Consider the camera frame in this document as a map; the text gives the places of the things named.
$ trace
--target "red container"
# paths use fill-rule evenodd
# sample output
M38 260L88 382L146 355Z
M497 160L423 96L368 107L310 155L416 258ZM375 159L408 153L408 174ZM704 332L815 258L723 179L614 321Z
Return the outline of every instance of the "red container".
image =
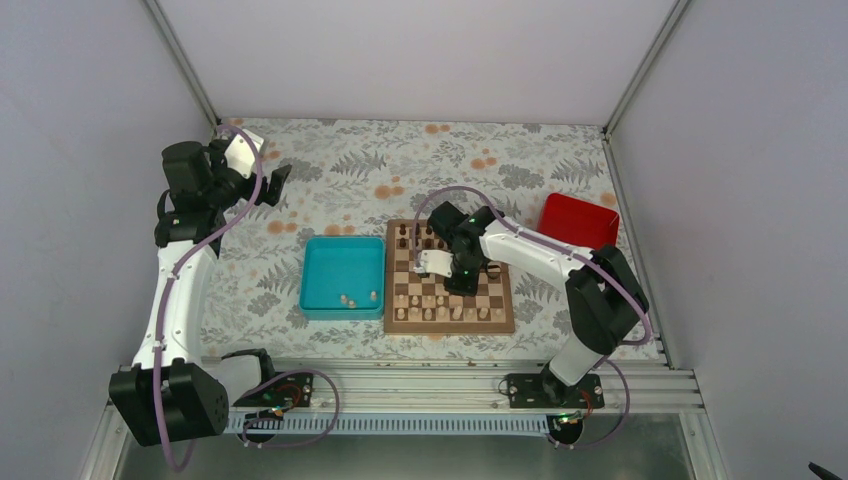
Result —
M538 231L561 242L597 250L606 244L615 245L620 218L614 210L552 193L542 208Z

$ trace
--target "table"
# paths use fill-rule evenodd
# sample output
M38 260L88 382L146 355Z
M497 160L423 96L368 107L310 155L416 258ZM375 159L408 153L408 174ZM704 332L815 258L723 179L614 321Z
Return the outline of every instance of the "table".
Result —
M430 191L463 184L535 227L548 194L617 208L598 127L538 124L230 119L268 142L263 168L291 164L276 207L253 209L224 236L205 302L203 354L264 347L274 357L547 360L568 335L564 295L512 268L511 336L383 334L382 321L307 321L297 306L306 242L314 235L385 235ZM480 205L450 192L464 211ZM437 204L424 210L429 214ZM243 202L230 212L231 218ZM631 258L623 229L618 247ZM637 326L628 338L642 336ZM657 347L620 347L613 358L655 360Z

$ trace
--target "white wall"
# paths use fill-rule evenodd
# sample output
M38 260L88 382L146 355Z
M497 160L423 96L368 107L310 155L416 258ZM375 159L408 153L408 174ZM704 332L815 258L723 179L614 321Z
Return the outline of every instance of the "white wall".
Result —
M73 478L146 326L159 152L209 130L141 2L5 2L0 65L0 476Z
M697 1L613 133L733 478L848 478L848 4Z
M673 0L161 0L222 116L603 125Z

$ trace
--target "chessboard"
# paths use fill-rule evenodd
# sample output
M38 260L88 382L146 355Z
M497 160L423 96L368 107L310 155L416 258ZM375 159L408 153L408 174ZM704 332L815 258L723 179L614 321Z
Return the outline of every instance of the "chessboard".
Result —
M447 245L419 220L420 249L447 250ZM389 220L386 229L387 334L512 334L515 318L509 267L492 262L489 272L480 272L477 295L462 297L445 291L444 277L421 278L412 271L410 245L412 220Z

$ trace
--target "blue tray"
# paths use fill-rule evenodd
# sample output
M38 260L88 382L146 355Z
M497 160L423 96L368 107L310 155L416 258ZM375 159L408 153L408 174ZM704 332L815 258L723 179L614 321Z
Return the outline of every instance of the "blue tray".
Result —
M306 244L300 309L309 320L379 320L385 304L386 244L378 237L314 237ZM377 300L371 300L371 292ZM341 295L356 302L343 305Z

